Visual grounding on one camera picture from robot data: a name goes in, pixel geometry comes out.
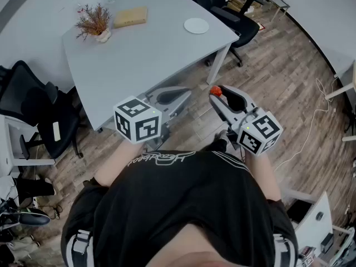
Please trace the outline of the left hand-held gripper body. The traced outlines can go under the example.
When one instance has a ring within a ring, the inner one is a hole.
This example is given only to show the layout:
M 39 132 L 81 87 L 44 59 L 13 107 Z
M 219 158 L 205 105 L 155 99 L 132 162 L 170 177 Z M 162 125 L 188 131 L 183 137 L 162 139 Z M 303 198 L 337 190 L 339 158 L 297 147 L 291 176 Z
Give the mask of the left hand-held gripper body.
M 178 115 L 177 92 L 130 96 L 113 107 L 116 130 L 132 144 L 160 147 L 169 137 L 169 122 Z

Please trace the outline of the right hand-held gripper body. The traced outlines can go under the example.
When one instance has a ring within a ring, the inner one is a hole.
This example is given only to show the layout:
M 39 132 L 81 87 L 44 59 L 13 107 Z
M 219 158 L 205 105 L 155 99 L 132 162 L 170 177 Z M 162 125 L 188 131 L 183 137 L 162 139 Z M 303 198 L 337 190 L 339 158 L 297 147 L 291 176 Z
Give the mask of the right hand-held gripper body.
M 271 112 L 255 107 L 242 113 L 228 129 L 233 147 L 242 147 L 255 156 L 272 148 L 283 132 L 283 128 Z

